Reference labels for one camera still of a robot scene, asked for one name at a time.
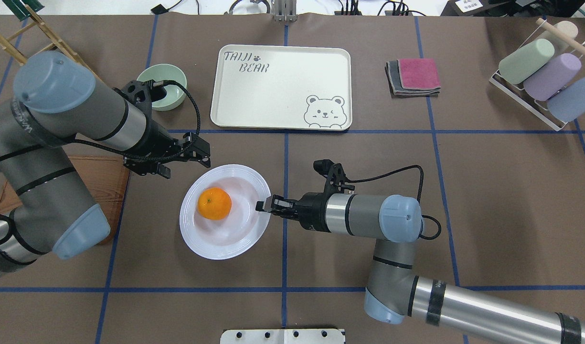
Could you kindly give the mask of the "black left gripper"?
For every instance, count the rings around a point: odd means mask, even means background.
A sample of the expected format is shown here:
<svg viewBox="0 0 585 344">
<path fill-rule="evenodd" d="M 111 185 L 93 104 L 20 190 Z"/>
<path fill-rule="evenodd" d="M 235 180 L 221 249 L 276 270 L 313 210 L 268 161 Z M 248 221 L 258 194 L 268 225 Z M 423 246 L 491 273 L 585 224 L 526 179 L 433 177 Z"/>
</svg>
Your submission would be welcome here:
<svg viewBox="0 0 585 344">
<path fill-rule="evenodd" d="M 163 128 L 150 128 L 137 144 L 124 151 L 124 167 L 141 176 L 156 174 L 169 179 L 166 163 L 171 161 L 196 161 L 211 168 L 210 144 L 197 132 L 188 131 L 181 141 Z"/>
</svg>

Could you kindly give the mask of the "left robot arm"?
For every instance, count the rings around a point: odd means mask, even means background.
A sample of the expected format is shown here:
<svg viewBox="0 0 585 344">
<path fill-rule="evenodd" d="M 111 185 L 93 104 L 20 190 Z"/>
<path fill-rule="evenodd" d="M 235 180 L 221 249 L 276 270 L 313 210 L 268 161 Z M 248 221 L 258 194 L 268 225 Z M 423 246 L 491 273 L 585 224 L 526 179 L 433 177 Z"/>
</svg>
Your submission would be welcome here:
<svg viewBox="0 0 585 344">
<path fill-rule="evenodd" d="M 170 161 L 210 167 L 210 145 L 194 132 L 174 139 L 152 119 L 152 102 L 173 80 L 110 88 L 60 52 L 30 57 L 0 104 L 0 172 L 21 205 L 0 214 L 0 278 L 50 252 L 72 258 L 110 234 L 101 206 L 63 146 L 85 144 L 124 157 L 136 174 L 170 178 Z"/>
</svg>

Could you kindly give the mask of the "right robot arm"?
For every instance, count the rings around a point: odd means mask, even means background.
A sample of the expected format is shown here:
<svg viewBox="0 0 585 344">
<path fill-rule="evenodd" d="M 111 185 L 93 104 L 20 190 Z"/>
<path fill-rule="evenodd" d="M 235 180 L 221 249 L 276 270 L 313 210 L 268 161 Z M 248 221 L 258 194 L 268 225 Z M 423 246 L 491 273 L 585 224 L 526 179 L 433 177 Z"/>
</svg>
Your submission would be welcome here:
<svg viewBox="0 0 585 344">
<path fill-rule="evenodd" d="M 364 309 L 380 322 L 399 324 L 408 316 L 502 344 L 585 344 L 585 322 L 574 316 L 417 276 L 424 218 L 412 197 L 307 193 L 289 200 L 273 194 L 255 208 L 311 231 L 374 238 Z"/>
</svg>

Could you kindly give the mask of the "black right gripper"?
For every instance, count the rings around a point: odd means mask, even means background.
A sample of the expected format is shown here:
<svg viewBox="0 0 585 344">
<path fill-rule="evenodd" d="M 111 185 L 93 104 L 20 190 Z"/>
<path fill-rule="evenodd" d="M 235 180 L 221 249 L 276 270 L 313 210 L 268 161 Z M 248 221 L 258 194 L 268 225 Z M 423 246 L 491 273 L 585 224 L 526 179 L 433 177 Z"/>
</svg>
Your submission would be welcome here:
<svg viewBox="0 0 585 344">
<path fill-rule="evenodd" d="M 300 221 L 301 205 L 299 201 L 285 199 L 278 194 L 272 194 L 264 201 L 257 201 L 255 210 L 287 220 Z"/>
</svg>

